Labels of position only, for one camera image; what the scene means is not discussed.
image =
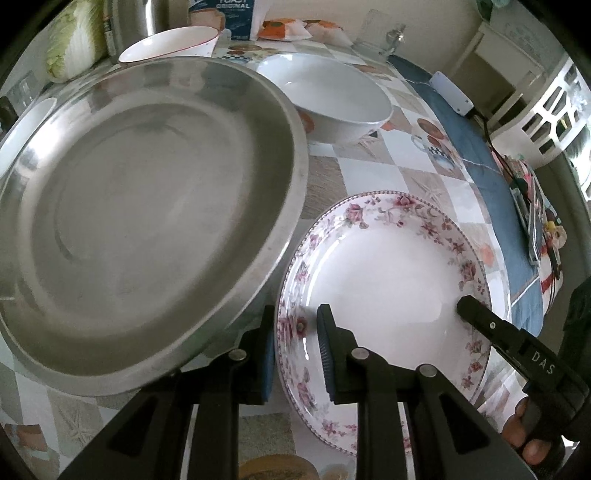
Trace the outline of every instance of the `blue table mat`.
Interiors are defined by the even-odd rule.
[[[538,272],[528,260],[527,238],[519,222],[509,186],[497,173],[496,162],[486,142],[476,127],[465,117],[458,115],[430,85],[412,83],[428,82],[431,78],[429,72],[397,56],[391,56],[389,62],[411,82],[412,87],[441,122],[458,153],[462,158],[469,160],[466,162],[466,169],[486,203],[492,227],[505,258],[511,299],[517,298]],[[544,322],[539,281],[516,302],[511,314],[515,326],[525,328],[533,335],[539,335]]]

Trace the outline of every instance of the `plate rim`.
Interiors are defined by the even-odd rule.
[[[368,191],[368,192],[362,192],[362,193],[356,193],[354,195],[350,195],[347,198],[339,201],[338,203],[333,204],[331,207],[329,207],[328,209],[326,209],[323,213],[321,213],[316,220],[310,225],[310,227],[308,228],[308,230],[306,230],[306,232],[302,235],[300,242],[297,244],[296,249],[294,250],[292,256],[291,256],[291,260],[289,262],[289,264],[286,266],[284,274],[283,274],[283,278],[281,281],[281,287],[279,289],[279,292],[277,294],[277,301],[275,302],[275,321],[274,321],[274,325],[273,325],[273,344],[274,344],[274,348],[275,348],[275,357],[277,359],[276,363],[277,363],[277,373],[279,376],[279,380],[281,382],[281,386],[283,388],[283,392],[285,394],[285,396],[289,399],[291,406],[293,408],[293,410],[298,414],[299,418],[304,422],[304,424],[310,429],[310,431],[319,439],[321,440],[323,443],[327,444],[328,446],[342,452],[345,453],[347,455],[351,455],[353,457],[357,457],[357,453],[353,452],[351,450],[347,450],[344,449],[336,444],[334,444],[333,442],[331,442],[330,440],[328,440],[327,438],[323,437],[311,424],[310,422],[307,420],[307,418],[305,417],[305,415],[303,414],[301,408],[298,406],[298,402],[297,399],[293,396],[293,394],[291,393],[291,390],[287,387],[286,383],[285,383],[285,376],[284,376],[284,369],[283,369],[283,362],[282,362],[282,358],[283,355],[280,352],[279,349],[279,332],[278,332],[278,325],[279,325],[279,321],[278,321],[278,313],[279,313],[279,305],[280,305],[280,301],[283,295],[283,292],[285,291],[285,287],[287,285],[287,279],[289,277],[289,274],[291,272],[291,269],[296,261],[297,258],[297,253],[301,250],[301,248],[304,246],[305,241],[307,240],[307,238],[309,237],[311,231],[324,219],[326,218],[327,215],[329,215],[331,212],[334,212],[337,208],[343,206],[346,203],[349,203],[355,199],[361,198],[361,197],[369,197],[371,195],[384,195],[384,194],[388,194],[388,195],[392,195],[392,194],[400,194],[400,195],[404,195],[404,196],[408,196],[412,199],[418,200],[421,203],[424,203],[425,205],[432,207],[434,210],[438,211],[439,213],[441,213],[442,215],[444,215],[445,217],[449,218],[449,215],[447,215],[445,212],[443,212],[439,207],[437,207],[436,205],[433,205],[431,202],[428,202],[427,200],[424,200],[421,197],[418,197],[416,195],[413,195],[412,193],[407,193],[407,192],[402,192],[400,190],[372,190],[372,191]],[[464,239],[466,240],[469,248],[472,250],[472,252],[474,253],[474,256],[476,257],[476,259],[478,260],[478,266],[480,268],[480,271],[482,272],[482,276],[484,277],[485,281],[485,290],[486,290],[486,300],[488,301],[488,304],[492,307],[492,298],[491,298],[491,291],[490,288],[488,287],[488,281],[486,279],[486,269],[483,267],[482,261],[480,260],[480,258],[478,257],[478,255],[476,254],[476,250],[474,249],[474,247],[472,246],[472,244],[470,243],[470,241],[468,240],[468,238],[466,237],[466,234],[462,231],[462,229],[459,228],[459,226],[457,225],[456,222],[454,222],[452,219],[450,219],[452,225],[457,229],[458,232],[460,232],[460,234],[462,235],[462,237],[464,237]],[[472,394],[471,398],[470,398],[470,403],[472,403],[472,401],[474,400],[476,393],[480,387],[480,385],[482,385],[482,381],[484,379],[484,372],[486,372],[486,369],[488,367],[488,362],[491,358],[491,349],[489,348],[488,350],[488,355],[486,356],[486,362],[483,366],[483,374],[480,378],[480,380],[478,381],[478,383],[476,384],[476,387],[474,389],[474,393]]]

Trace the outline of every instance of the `floral plate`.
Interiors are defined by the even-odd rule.
[[[473,400],[491,344],[456,313],[467,294],[491,306],[474,249],[435,206],[380,191],[328,210],[295,251],[275,324],[281,382],[306,425],[355,454],[357,406],[334,405],[324,385],[316,336],[321,303],[330,304],[336,324],[360,346],[401,367],[431,363]],[[408,438],[405,445],[410,453]]]

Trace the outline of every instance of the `cabbage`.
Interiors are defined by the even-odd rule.
[[[57,16],[49,35],[47,73],[70,80],[107,53],[102,0],[74,0]]]

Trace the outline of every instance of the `white device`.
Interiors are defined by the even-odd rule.
[[[429,84],[461,116],[465,116],[474,108],[472,101],[441,72],[435,72],[429,80]]]

